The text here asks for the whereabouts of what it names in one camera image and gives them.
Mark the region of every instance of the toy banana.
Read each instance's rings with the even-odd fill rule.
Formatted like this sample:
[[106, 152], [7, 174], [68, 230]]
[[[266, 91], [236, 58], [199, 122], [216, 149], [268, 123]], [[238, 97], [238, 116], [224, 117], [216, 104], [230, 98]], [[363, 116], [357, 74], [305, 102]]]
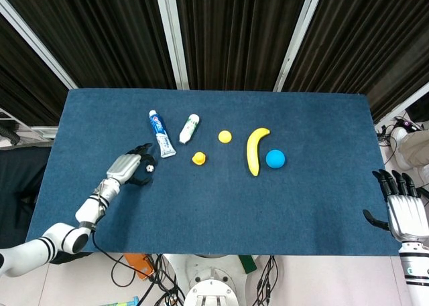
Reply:
[[255, 177], [257, 177], [259, 173], [257, 145], [259, 144], [259, 140], [266, 135], [269, 135], [269, 129], [259, 127], [250, 134], [250, 137], [247, 140], [247, 164], [249, 165], [250, 173]]

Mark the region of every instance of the blue toothpaste tube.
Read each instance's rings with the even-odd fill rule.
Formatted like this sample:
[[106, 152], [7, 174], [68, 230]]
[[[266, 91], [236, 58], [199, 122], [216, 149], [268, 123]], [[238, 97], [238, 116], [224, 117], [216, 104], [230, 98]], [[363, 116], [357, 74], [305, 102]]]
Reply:
[[154, 130], [156, 140], [160, 145], [161, 157], [171, 157], [176, 154], [170, 139], [168, 138], [165, 127], [162, 125], [162, 119], [155, 110], [149, 112], [149, 120], [152, 124], [152, 129]]

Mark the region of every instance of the black curtain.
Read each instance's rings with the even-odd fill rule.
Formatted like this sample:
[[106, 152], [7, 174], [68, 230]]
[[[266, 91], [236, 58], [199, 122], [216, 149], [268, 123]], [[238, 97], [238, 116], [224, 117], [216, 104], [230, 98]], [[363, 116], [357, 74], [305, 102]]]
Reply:
[[0, 107], [28, 125], [57, 125], [67, 89], [0, 16]]
[[366, 94], [380, 119], [429, 81], [429, 0], [320, 0], [284, 90]]
[[273, 90], [304, 0], [177, 0], [190, 88]]
[[79, 87], [176, 88], [157, 0], [9, 0]]

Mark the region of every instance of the yellow toy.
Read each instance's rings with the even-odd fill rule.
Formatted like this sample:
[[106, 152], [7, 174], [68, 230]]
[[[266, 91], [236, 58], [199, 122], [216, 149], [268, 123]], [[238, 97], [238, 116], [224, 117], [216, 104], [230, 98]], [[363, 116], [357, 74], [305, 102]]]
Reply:
[[192, 157], [192, 162], [194, 162], [197, 165], [203, 165], [206, 161], [206, 155], [203, 152], [197, 152]]
[[222, 143], [229, 143], [233, 139], [231, 132], [224, 130], [221, 131], [218, 135], [219, 141]]

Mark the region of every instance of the blue ball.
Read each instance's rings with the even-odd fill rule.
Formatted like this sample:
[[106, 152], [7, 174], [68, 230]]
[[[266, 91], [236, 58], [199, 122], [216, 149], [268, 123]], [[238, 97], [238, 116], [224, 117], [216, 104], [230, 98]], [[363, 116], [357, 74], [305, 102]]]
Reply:
[[273, 169], [279, 169], [286, 162], [286, 157], [280, 150], [271, 150], [267, 153], [265, 161], [267, 162], [269, 167]]

